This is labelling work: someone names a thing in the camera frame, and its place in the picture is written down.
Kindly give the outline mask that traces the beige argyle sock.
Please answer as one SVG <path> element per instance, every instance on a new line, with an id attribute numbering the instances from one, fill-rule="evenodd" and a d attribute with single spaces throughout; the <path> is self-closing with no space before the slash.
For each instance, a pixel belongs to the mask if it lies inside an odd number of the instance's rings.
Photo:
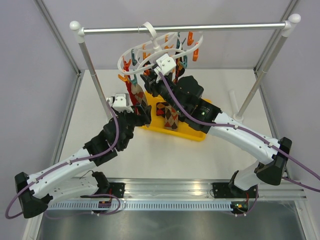
<path id="1" fill-rule="evenodd" d="M 133 102 L 132 103 L 135 106 L 136 105 L 141 105 L 142 107 L 148 106 L 148 101 L 147 101 L 146 95 L 144 93 L 144 90 L 138 83 L 132 84 L 130 90 L 133 95 Z"/>

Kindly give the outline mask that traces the brown argyle sock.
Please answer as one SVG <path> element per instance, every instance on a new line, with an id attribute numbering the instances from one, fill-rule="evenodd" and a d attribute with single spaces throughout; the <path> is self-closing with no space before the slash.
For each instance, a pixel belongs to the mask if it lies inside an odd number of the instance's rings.
<path id="1" fill-rule="evenodd" d="M 177 131 L 179 126 L 179 114 L 171 106 L 166 106 L 164 109 L 164 128 L 170 131 Z"/>

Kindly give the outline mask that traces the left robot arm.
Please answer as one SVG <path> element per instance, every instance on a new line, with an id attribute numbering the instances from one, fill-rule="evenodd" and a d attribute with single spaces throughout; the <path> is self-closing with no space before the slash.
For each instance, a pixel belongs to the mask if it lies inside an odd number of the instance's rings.
<path id="1" fill-rule="evenodd" d="M 118 156 L 134 137 L 134 129 L 151 123 L 150 105 L 134 105 L 129 111 L 110 107 L 112 118 L 102 131 L 69 158 L 34 174 L 21 172 L 14 177 L 17 196 L 24 218 L 44 213 L 55 203 L 72 198 L 103 198 L 111 192 L 107 177 L 93 171 Z"/>

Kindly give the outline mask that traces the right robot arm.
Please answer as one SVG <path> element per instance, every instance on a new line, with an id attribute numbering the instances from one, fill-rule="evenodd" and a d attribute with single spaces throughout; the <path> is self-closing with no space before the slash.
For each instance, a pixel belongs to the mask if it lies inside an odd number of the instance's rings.
<path id="1" fill-rule="evenodd" d="M 292 146 L 290 139 L 270 138 L 246 128 L 202 99 L 204 88 L 192 75 L 181 77 L 177 83 L 172 82 L 171 75 L 150 73 L 140 77 L 146 91 L 153 97 L 162 97 L 191 129 L 226 140 L 256 158 L 254 164 L 232 175 L 228 183 L 231 196 L 239 198 L 260 183 L 280 185 Z"/>

